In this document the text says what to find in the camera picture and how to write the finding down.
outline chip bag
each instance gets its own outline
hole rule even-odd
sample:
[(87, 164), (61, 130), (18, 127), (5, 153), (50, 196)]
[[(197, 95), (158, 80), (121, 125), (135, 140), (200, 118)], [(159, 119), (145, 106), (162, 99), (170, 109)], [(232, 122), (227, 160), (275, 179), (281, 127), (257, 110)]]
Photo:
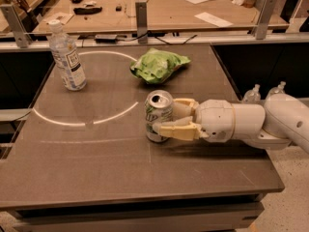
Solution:
[(137, 61), (132, 62), (131, 72), (149, 84), (163, 83), (180, 66), (189, 63), (188, 57), (151, 48)]

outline silver can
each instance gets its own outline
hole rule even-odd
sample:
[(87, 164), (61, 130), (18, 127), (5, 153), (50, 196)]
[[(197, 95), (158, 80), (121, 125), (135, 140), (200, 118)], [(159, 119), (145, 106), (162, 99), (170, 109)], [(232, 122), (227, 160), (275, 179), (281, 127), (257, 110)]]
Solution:
[(173, 120), (173, 97), (164, 90), (152, 91), (145, 101), (146, 135), (153, 142), (164, 142), (168, 137), (161, 136), (153, 130), (155, 122)]

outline small bottle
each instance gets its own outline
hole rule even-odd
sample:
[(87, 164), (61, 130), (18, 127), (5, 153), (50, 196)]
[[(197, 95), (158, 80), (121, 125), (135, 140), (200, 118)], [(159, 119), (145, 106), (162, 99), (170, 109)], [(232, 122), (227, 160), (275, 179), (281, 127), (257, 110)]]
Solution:
[(260, 85), (255, 84), (254, 88), (251, 90), (248, 90), (241, 101), (241, 103), (248, 103), (248, 104), (254, 104), (259, 103), (261, 100), (261, 95), (259, 93)]
[(268, 95), (266, 97), (269, 98), (270, 96), (274, 95), (274, 94), (285, 94), (286, 92), (284, 91), (284, 86), (286, 85), (285, 81), (281, 81), (280, 84), (278, 85), (278, 87), (273, 87), (272, 89), (269, 90)]
[(86, 77), (74, 39), (64, 33), (60, 20), (54, 19), (48, 24), (52, 31), (49, 46), (65, 87), (72, 91), (82, 89), (86, 85)]

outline water bottle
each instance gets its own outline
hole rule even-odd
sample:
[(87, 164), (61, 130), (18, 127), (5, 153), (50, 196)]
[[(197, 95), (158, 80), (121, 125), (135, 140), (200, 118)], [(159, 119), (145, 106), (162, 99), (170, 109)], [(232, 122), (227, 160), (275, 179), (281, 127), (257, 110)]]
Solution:
[(248, 104), (254, 104), (259, 103), (261, 100), (261, 95), (259, 93), (260, 85), (255, 84), (254, 88), (251, 90), (248, 90), (241, 101), (241, 103), (248, 103)]
[(278, 85), (278, 87), (274, 87), (272, 89), (269, 90), (268, 95), (266, 97), (269, 98), (270, 96), (274, 95), (274, 94), (285, 94), (286, 92), (284, 91), (284, 86), (286, 85), (285, 81), (281, 81), (280, 84)]
[(86, 77), (74, 39), (64, 33), (60, 20), (54, 19), (48, 24), (52, 31), (49, 46), (65, 87), (72, 91), (82, 89), (86, 85)]

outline table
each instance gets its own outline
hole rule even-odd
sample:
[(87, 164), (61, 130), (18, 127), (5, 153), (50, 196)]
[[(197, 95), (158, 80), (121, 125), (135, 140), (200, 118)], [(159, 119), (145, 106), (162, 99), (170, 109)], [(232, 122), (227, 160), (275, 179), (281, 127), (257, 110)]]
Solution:
[[(45, 16), (49, 17), (62, 12), (73, 14), (73, 9), (83, 7), (83, 3), (96, 1), (96, 7), (103, 7), (99, 14), (75, 15), (64, 26), (71, 33), (89, 32), (136, 32), (135, 2), (147, 0), (84, 0), (80, 4), (72, 4), (70, 0), (60, 0)], [(123, 9), (116, 12), (116, 6)], [(233, 23), (229, 27), (217, 27), (207, 23), (195, 15), (207, 12)], [(216, 30), (252, 30), (256, 24), (259, 11), (256, 8), (244, 8), (232, 4), (231, 0), (212, 0), (200, 4), (191, 4), (185, 0), (149, 0), (147, 3), (148, 29), (159, 32), (177, 31), (216, 31)], [(287, 29), (289, 24), (274, 14), (269, 29)], [(50, 33), (46, 22), (41, 22), (34, 30), (39, 33)]]
[[(191, 63), (164, 84), (145, 84), (128, 66), (150, 47)], [(247, 227), (263, 210), (259, 200), (284, 189), (266, 151), (238, 141), (158, 144), (146, 137), (144, 100), (152, 90), (199, 102), (237, 101), (208, 43), (79, 52), (87, 86), (70, 92), (54, 70), (0, 162), (0, 210), (23, 221), (20, 231)]]

